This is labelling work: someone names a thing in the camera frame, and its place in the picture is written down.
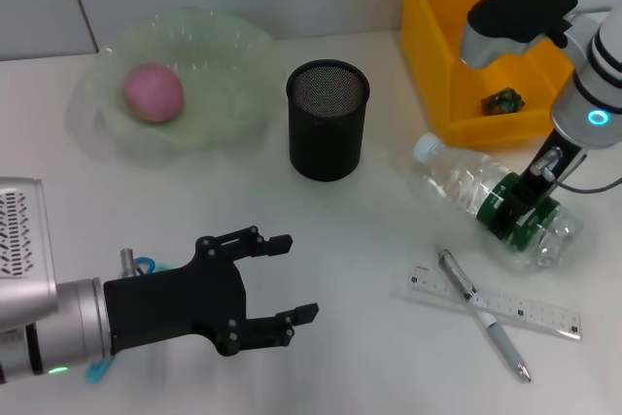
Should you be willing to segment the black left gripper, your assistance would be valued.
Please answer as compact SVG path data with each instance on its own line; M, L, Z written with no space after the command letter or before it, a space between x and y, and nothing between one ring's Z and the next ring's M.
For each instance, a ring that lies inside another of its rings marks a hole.
M293 238L266 238L250 227L197 240L192 260L159 273L108 281L103 286L113 355L135 347L196 334L225 357L240 352L246 292L234 262L287 254ZM294 328L312 323L310 303L247 321L247 349L287 347Z

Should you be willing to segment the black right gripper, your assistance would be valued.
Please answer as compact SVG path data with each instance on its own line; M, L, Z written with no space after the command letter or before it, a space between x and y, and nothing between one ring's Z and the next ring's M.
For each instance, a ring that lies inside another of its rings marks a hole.
M548 181L544 175L535 175L532 166L551 152L555 152L557 158L556 164L550 169L552 180ZM513 193L509 193L497 209L491 222L491 232L499 240L505 239L525 211L529 212L524 225L547 225L557 210L557 201L547 196L556 188L557 182L570 174L584 155L584 149L567 140L558 130L552 130L519 177Z

